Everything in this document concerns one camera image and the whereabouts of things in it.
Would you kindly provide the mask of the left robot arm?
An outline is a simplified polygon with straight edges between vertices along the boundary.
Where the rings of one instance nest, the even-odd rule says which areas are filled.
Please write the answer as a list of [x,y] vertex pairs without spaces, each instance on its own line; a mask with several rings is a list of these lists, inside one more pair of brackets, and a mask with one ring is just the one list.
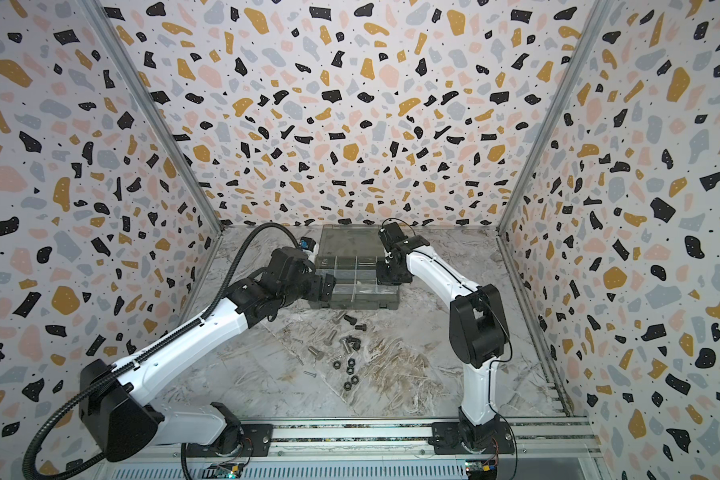
[[[222,343],[298,300],[330,300],[334,275],[317,271],[302,250],[273,251],[267,266],[222,292],[216,306],[159,341],[112,365],[96,360],[80,375],[82,388],[95,387],[80,404],[86,429],[109,462],[126,460],[146,447],[195,444],[219,455],[238,453],[244,431],[240,420],[220,402],[204,408],[158,404],[156,397],[177,376]],[[107,374],[108,385],[95,386]]]

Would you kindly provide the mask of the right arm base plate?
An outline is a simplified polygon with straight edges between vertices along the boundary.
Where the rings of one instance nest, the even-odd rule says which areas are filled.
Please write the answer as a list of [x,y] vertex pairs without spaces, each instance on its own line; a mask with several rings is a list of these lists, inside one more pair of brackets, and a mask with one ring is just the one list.
[[493,455],[513,454],[514,436],[508,424],[494,419],[486,424],[472,426],[468,421],[435,422],[428,444],[438,455]]

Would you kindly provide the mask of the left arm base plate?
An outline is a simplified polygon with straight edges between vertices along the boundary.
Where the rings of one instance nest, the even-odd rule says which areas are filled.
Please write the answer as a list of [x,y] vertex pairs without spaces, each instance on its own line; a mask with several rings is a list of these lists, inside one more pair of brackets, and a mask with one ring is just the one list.
[[273,437],[272,424],[244,423],[227,427],[210,445],[189,444],[188,459],[208,458],[215,461],[266,457]]

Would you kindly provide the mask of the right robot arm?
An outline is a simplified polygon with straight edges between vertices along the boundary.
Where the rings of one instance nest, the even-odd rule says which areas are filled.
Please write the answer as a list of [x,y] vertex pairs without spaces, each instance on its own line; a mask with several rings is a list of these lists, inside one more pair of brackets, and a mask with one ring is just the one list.
[[463,365],[463,397],[458,411],[456,444],[482,452],[498,444],[500,415],[494,390],[498,366],[513,351],[499,290],[459,273],[420,235],[408,236],[395,221],[378,230],[385,256],[376,264],[383,285],[421,280],[448,307],[448,339]]

